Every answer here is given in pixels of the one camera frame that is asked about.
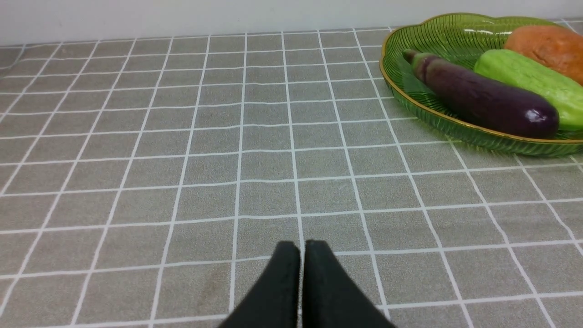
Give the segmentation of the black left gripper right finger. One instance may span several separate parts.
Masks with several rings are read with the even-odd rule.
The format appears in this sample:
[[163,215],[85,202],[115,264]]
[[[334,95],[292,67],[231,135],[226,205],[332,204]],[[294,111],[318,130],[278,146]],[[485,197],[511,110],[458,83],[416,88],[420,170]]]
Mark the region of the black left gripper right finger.
[[304,328],[394,328],[339,263],[326,241],[305,245]]

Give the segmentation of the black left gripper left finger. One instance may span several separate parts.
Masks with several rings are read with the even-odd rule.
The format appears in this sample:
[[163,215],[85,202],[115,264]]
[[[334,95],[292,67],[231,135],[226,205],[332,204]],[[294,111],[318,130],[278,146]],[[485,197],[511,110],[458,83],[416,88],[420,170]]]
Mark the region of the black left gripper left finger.
[[301,254],[292,241],[280,241],[271,259],[221,328],[295,328]]

